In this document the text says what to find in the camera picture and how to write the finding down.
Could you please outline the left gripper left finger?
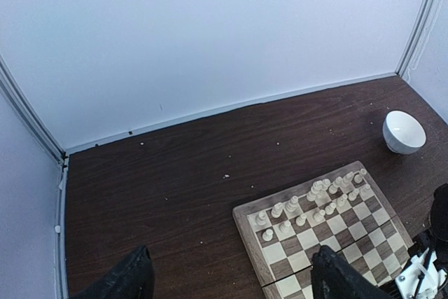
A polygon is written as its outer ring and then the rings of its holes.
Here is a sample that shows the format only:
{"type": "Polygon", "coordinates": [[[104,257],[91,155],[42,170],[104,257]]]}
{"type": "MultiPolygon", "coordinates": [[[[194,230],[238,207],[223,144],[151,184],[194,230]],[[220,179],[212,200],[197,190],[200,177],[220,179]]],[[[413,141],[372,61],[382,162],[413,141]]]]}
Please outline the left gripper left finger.
{"type": "Polygon", "coordinates": [[[70,298],[153,298],[155,271],[146,245],[127,254],[101,279],[70,298]]]}

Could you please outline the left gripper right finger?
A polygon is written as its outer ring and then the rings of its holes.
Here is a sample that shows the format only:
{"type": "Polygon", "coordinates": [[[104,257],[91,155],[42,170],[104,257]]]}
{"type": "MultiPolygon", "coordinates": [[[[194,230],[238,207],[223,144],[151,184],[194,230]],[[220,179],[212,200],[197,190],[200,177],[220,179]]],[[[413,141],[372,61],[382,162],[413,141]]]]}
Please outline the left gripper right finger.
{"type": "Polygon", "coordinates": [[[389,297],[326,245],[312,256],[311,287],[313,298],[389,297]]]}

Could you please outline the wooden chess board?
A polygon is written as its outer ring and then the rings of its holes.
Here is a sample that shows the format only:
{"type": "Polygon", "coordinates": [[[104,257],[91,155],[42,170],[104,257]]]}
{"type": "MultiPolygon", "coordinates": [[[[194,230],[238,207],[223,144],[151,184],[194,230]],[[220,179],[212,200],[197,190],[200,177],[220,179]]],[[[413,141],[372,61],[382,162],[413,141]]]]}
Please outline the wooden chess board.
{"type": "Polygon", "coordinates": [[[359,161],[239,205],[232,215],[266,298],[312,298],[312,256],[322,246],[381,286],[403,270],[412,244],[359,161]]]}

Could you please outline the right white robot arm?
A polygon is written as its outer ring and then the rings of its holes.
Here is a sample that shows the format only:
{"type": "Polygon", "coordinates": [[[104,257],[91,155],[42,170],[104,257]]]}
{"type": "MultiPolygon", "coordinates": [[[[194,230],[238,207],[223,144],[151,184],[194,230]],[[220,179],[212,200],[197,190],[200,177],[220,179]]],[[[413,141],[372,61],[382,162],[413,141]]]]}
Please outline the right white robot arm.
{"type": "Polygon", "coordinates": [[[447,260],[447,184],[433,193],[430,209],[430,227],[423,232],[424,242],[435,249],[437,258],[447,260]]]}

